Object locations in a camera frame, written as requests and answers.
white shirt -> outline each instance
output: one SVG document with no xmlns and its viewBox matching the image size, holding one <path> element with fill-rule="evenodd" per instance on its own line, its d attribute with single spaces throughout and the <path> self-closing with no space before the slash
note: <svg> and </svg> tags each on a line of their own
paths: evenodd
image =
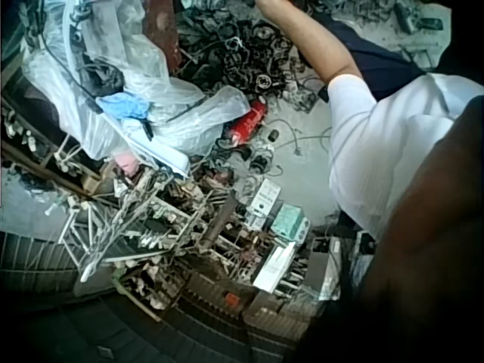
<svg viewBox="0 0 484 363">
<path fill-rule="evenodd" d="M 424 158 L 484 88 L 459 76 L 427 74 L 377 102 L 362 79 L 342 75 L 328 93 L 330 189 L 342 210 L 379 240 Z"/>
</svg>

red spray can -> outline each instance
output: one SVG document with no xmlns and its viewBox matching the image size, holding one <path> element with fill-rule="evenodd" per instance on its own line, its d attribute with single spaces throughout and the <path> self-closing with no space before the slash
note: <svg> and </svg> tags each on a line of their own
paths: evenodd
<svg viewBox="0 0 484 363">
<path fill-rule="evenodd" d="M 254 129 L 260 124 L 267 112 L 267 107 L 259 100 L 254 100 L 250 104 L 250 111 L 247 115 L 242 116 L 228 130 L 232 144 L 238 146 L 246 143 Z"/>
</svg>

blue rag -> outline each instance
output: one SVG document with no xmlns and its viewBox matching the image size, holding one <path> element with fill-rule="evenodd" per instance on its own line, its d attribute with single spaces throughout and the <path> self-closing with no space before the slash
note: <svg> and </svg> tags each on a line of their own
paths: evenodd
<svg viewBox="0 0 484 363">
<path fill-rule="evenodd" d="M 150 103 L 128 92 L 98 97 L 96 103 L 103 111 L 117 119 L 146 119 Z"/>
</svg>

hand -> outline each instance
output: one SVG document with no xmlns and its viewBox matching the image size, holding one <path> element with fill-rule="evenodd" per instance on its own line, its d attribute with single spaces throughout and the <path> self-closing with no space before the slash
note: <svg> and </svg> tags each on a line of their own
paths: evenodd
<svg viewBox="0 0 484 363">
<path fill-rule="evenodd" d="M 256 0 L 257 7 L 259 7 L 262 14 L 268 19 L 274 17 L 277 10 L 282 6 L 290 4 L 289 0 Z"/>
</svg>

dark pants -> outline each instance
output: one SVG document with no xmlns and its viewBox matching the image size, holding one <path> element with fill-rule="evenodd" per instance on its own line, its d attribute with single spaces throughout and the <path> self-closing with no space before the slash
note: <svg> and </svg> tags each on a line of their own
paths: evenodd
<svg viewBox="0 0 484 363">
<path fill-rule="evenodd" d="M 361 38 L 353 28 L 333 20 L 327 14 L 315 13 L 313 18 L 349 49 L 377 101 L 394 94 L 425 74 L 415 63 Z"/>
</svg>

